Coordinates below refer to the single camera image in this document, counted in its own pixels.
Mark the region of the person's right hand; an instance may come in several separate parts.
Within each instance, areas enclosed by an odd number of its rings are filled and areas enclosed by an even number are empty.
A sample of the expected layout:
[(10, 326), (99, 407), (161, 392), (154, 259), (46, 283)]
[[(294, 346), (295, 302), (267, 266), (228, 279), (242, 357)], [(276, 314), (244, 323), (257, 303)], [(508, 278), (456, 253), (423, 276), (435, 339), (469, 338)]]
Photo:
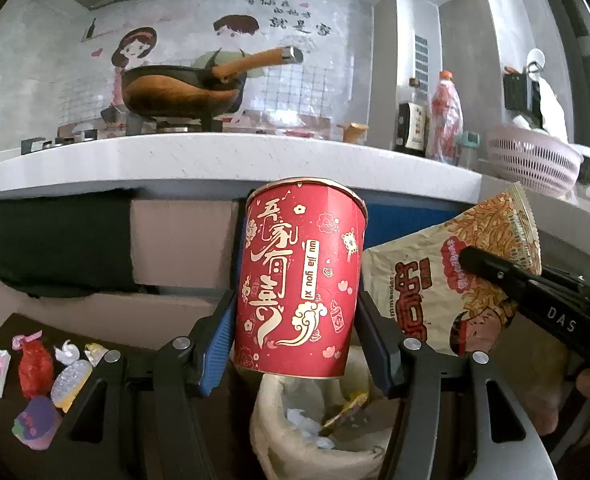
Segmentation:
[(565, 384), (560, 373), (547, 377), (527, 404), (550, 455), (590, 445), (590, 370), (582, 370), (574, 385)]

